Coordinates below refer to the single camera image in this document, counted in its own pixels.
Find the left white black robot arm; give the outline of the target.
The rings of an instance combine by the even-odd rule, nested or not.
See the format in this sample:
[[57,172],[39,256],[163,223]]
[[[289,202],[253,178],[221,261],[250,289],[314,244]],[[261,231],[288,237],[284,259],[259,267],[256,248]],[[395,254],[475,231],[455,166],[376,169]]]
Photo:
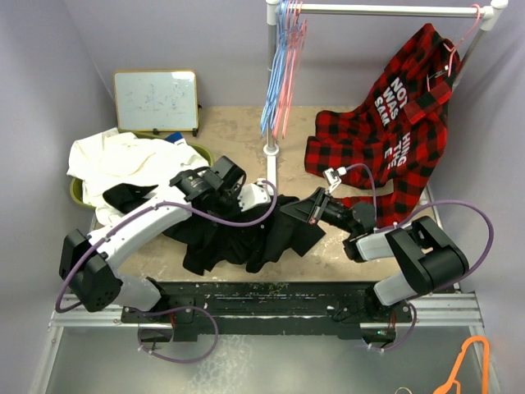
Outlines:
[[122,274],[120,266],[141,246],[195,211],[225,217],[240,209],[239,194],[246,173],[228,157],[201,172],[179,172],[138,208],[88,235],[66,235],[59,266],[65,287],[89,312],[112,303],[139,309],[151,322],[163,320],[169,303],[149,279]]

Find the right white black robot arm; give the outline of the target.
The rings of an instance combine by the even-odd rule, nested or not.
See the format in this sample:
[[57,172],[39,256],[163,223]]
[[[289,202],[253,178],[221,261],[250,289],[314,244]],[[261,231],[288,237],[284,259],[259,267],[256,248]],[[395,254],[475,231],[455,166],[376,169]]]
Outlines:
[[376,232],[372,204],[358,202],[348,208],[321,187],[307,199],[282,206],[281,212],[308,225],[325,222],[347,232],[344,252],[356,263],[395,259],[399,271],[377,282],[372,288],[373,295],[365,300],[366,315],[374,321],[383,321],[391,315],[394,304],[432,293],[461,278],[468,270],[463,252],[428,216],[407,227]]

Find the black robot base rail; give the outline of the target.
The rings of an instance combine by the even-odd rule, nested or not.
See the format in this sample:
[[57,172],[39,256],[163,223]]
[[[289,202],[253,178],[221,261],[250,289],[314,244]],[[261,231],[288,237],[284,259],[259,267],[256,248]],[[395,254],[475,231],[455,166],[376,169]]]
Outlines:
[[163,282],[150,317],[124,308],[145,341],[195,341],[200,335],[333,336],[392,342],[411,323],[404,301],[380,305],[372,282]]

